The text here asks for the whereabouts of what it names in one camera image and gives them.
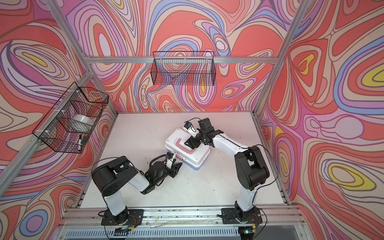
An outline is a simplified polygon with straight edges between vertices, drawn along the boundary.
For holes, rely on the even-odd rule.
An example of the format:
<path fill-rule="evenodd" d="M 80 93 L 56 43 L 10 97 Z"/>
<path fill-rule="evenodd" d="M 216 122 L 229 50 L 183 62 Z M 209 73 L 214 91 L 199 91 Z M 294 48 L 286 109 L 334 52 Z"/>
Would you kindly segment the white and blue tool box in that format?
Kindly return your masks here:
<path fill-rule="evenodd" d="M 199 170 L 208 158 L 211 150 L 209 146 L 204 144 L 200 144 L 194 149 L 188 147 L 185 145 L 185 142 L 190 137 L 191 135 L 188 132 L 178 128 L 166 139 L 165 147 L 169 152 L 176 154 L 178 159 L 195 170 Z"/>

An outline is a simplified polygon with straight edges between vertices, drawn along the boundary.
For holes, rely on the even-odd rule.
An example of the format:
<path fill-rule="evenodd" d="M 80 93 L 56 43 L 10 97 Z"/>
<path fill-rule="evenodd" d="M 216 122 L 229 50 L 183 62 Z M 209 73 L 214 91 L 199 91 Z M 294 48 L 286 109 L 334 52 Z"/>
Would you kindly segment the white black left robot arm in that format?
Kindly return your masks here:
<path fill-rule="evenodd" d="M 167 177 L 175 178 L 183 163 L 171 153 L 160 155 L 150 161 L 144 173 L 125 156 L 110 158 L 110 161 L 94 168 L 92 180 L 99 189 L 113 217 L 128 215 L 121 189 L 129 184 L 143 195 L 159 187 Z"/>

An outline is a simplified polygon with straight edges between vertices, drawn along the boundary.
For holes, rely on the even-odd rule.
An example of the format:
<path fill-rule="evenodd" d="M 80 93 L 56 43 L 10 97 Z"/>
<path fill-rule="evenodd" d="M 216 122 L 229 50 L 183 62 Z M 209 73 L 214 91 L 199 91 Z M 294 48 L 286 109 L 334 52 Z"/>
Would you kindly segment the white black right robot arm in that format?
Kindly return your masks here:
<path fill-rule="evenodd" d="M 248 147 L 229 138 L 223 131 L 216 130 L 210 119 L 198 119 L 199 127 L 195 128 L 190 120 L 183 129 L 191 136 L 186 145 L 196 149 L 201 144 L 219 149 L 235 160 L 237 178 L 242 186 L 235 208 L 245 213 L 254 208 L 254 200 L 258 189 L 270 177 L 264 156 L 256 145 Z"/>

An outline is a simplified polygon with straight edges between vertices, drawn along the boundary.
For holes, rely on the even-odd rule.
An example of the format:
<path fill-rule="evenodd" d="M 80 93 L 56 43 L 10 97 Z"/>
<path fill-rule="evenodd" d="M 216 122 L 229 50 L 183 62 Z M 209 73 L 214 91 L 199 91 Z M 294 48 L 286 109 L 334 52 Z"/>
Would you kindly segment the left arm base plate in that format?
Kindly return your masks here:
<path fill-rule="evenodd" d="M 109 209 L 98 213 L 102 217 L 102 226 L 131 226 L 137 227 L 142 224 L 143 209 L 126 209 L 117 216 L 113 216 Z"/>

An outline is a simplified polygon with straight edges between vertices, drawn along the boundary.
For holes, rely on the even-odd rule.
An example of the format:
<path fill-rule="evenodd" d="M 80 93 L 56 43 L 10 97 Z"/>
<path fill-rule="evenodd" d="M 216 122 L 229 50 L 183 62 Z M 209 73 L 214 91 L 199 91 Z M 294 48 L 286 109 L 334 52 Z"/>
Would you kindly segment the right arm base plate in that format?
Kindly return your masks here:
<path fill-rule="evenodd" d="M 240 208 L 222 208 L 217 215 L 222 219 L 223 224 L 253 224 L 258 226 L 263 222 L 260 209 L 253 207 L 247 212 Z"/>

